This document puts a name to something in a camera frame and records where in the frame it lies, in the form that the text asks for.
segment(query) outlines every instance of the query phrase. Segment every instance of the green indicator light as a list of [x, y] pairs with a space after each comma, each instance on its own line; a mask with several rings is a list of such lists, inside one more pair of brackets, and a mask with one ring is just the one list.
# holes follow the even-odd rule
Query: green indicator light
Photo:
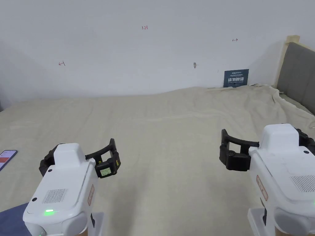
[[51, 211], [51, 212], [45, 212], [44, 213], [44, 216], [52, 216], [52, 215], [54, 215], [55, 214], [55, 212], [54, 211]]

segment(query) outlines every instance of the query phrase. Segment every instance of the white wall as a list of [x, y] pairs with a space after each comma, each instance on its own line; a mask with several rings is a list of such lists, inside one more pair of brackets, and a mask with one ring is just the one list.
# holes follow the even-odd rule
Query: white wall
[[0, 101], [221, 87], [236, 69], [271, 85], [287, 35], [315, 48], [314, 9], [314, 0], [3, 0]]

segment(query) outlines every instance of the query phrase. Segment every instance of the smartphone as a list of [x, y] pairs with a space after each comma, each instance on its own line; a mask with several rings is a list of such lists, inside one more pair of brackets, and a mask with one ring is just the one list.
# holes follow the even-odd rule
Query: smartphone
[[4, 150], [0, 154], [0, 170], [18, 153], [17, 150]]

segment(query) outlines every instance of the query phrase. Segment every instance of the wrinkled sheet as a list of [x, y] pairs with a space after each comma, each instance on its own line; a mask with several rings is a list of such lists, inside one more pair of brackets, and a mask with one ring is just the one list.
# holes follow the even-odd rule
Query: wrinkled sheet
[[106, 235], [252, 236], [247, 211], [261, 203], [249, 173], [219, 161], [221, 129], [259, 141], [277, 123], [315, 138], [315, 117], [269, 86], [22, 102], [0, 113], [0, 150], [19, 151], [0, 171], [0, 211], [30, 200], [40, 160], [58, 143], [89, 154], [115, 138], [122, 165], [99, 180], [94, 204]]

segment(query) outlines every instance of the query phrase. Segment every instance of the gray upholstered headboard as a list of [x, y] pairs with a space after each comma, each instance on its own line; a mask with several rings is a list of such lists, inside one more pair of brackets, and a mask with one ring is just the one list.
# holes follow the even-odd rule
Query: gray upholstered headboard
[[277, 89], [315, 114], [315, 52], [289, 43]]

